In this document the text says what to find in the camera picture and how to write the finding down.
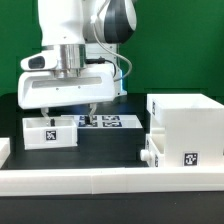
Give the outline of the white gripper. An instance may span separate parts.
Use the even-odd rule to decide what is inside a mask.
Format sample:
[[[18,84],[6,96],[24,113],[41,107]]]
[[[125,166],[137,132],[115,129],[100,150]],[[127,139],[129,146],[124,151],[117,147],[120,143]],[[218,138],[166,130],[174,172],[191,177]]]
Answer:
[[[97,103],[115,98],[113,70],[110,65],[90,65],[77,77],[55,78],[52,71],[24,72],[18,83],[18,104],[22,109],[41,109],[49,127],[55,120],[48,113],[52,107],[90,104],[85,124],[92,125]]]

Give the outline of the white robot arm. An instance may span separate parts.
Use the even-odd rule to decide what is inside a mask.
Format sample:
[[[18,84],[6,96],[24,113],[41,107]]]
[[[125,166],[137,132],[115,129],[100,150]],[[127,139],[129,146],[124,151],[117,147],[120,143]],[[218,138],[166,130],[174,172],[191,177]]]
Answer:
[[[86,56],[92,43],[121,44],[137,25],[133,0],[38,0],[42,51],[21,61],[18,104],[23,109],[88,104],[115,98],[115,71]]]

